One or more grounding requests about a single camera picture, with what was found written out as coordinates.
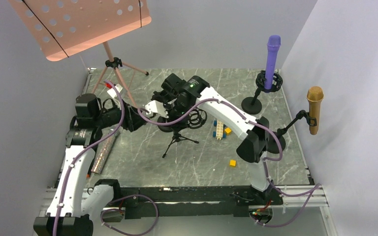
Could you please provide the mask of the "black tripod mic stand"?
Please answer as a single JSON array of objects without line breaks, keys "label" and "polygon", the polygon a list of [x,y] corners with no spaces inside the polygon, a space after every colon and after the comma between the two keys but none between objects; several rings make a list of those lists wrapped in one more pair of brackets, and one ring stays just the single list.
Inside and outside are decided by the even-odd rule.
[{"label": "black tripod mic stand", "polygon": [[207,121],[208,115],[205,110],[195,108],[192,112],[190,112],[182,121],[173,124],[171,126],[160,126],[158,128],[160,131],[169,133],[172,132],[172,139],[169,143],[166,151],[162,155],[162,158],[165,158],[167,155],[168,150],[170,149],[171,145],[174,143],[178,143],[180,141],[191,141],[195,144],[198,144],[199,141],[184,137],[180,134],[181,130],[184,129],[198,129],[201,128]]}]

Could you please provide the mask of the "rhinestone silver microphone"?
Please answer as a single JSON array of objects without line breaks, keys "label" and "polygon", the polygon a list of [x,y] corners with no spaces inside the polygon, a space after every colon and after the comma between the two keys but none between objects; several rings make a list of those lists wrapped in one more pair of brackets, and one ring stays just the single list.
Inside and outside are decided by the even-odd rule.
[{"label": "rhinestone silver microphone", "polygon": [[98,145],[98,150],[95,155],[94,164],[91,170],[92,173],[95,173],[95,174],[102,173],[102,170],[105,166],[108,156],[112,150],[112,146],[116,138],[119,136],[119,134],[120,134],[120,130],[117,130],[110,137],[108,137],[106,140],[104,140]]}]

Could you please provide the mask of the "black microphone with orange end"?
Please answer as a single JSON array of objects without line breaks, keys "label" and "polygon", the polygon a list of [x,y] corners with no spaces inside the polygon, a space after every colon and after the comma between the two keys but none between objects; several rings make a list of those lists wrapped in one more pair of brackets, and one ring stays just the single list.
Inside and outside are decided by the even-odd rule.
[{"label": "black microphone with orange end", "polygon": [[91,170],[92,170],[92,168],[91,167],[89,167],[88,168],[88,171],[87,171],[87,175],[86,175],[86,178],[90,178],[90,176],[91,176]]}]

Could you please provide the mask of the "purple mic black stand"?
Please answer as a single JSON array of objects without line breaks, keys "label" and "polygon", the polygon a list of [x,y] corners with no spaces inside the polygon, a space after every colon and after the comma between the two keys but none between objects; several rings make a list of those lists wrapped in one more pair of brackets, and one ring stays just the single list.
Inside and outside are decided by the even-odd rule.
[{"label": "purple mic black stand", "polygon": [[273,93],[273,92],[279,91],[282,87],[282,84],[283,84],[282,77],[280,76],[279,73],[274,72],[273,75],[270,77],[270,81],[271,81],[270,89],[266,89],[264,87],[265,82],[267,81],[265,78],[265,74],[266,74],[265,70],[261,70],[261,72],[258,73],[257,78],[255,80],[257,89],[254,93],[254,96],[244,98],[241,103],[242,110],[250,115],[256,115],[260,113],[262,109],[262,103],[259,101],[258,97],[262,92]]}]

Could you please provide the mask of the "purple microphone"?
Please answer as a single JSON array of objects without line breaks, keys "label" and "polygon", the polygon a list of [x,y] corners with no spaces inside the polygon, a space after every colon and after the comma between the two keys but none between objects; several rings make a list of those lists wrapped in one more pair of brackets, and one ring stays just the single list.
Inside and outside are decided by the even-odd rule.
[{"label": "purple microphone", "polygon": [[264,88],[267,92],[270,92],[273,84],[273,76],[277,61],[277,54],[281,46],[281,37],[279,35],[271,35],[267,43],[267,61],[265,68],[265,82]]}]

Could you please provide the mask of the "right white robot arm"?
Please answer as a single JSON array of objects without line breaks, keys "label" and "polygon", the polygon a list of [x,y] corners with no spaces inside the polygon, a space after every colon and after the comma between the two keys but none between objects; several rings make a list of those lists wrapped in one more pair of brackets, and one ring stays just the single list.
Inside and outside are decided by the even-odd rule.
[{"label": "right white robot arm", "polygon": [[162,91],[155,91],[151,101],[145,105],[148,114],[159,114],[165,122],[175,126],[183,122],[183,115],[196,107],[222,121],[242,141],[236,152],[248,163],[251,186],[254,188],[252,199],[257,204],[266,203],[271,198],[271,192],[262,157],[267,153],[268,120],[257,119],[237,108],[199,76],[185,81],[172,73],[161,87]]}]

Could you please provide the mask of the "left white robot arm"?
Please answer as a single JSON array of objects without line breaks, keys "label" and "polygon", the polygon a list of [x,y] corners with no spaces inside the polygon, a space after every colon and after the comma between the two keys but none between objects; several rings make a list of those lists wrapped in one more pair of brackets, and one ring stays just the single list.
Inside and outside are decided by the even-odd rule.
[{"label": "left white robot arm", "polygon": [[54,198],[45,216],[34,220],[33,229],[39,236],[91,236],[95,222],[106,205],[121,202],[121,187],[117,180],[98,181],[85,200],[83,193],[87,174],[95,160],[97,146],[105,138],[104,128],[115,125],[130,132],[146,122],[137,109],[127,103],[104,108],[95,94],[76,97],[76,115],[66,135],[65,162]]}]

